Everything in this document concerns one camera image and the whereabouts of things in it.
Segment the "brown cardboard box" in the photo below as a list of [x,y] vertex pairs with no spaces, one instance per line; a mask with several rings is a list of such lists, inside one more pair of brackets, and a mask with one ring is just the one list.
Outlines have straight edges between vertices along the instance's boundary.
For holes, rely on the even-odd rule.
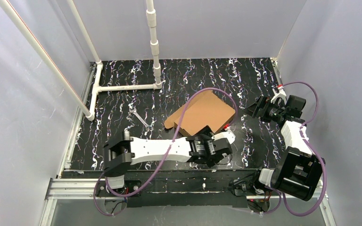
[[164,122],[165,129],[180,127],[179,132],[185,137],[196,135],[205,127],[216,134],[233,120],[236,113],[232,106],[211,90],[198,94],[187,108],[185,106],[176,110]]

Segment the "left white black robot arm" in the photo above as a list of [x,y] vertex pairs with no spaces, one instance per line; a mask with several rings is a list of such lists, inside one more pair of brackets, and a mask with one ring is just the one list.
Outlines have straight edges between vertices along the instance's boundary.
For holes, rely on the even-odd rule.
[[212,167],[232,154],[232,132],[212,137],[199,134],[172,140],[148,140],[131,137],[128,131],[103,147],[104,176],[112,189],[125,186],[124,176],[130,166],[148,161],[194,162]]

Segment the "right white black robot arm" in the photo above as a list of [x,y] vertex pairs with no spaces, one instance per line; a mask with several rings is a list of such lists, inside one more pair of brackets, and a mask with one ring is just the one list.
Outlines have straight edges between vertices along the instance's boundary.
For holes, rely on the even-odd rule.
[[286,152],[274,169],[263,168],[255,184],[264,190],[270,188],[308,201],[312,198],[322,175],[321,162],[305,143],[304,120],[301,119],[306,100],[290,95],[284,106],[260,96],[247,107],[246,113],[262,122],[275,122],[281,128]]

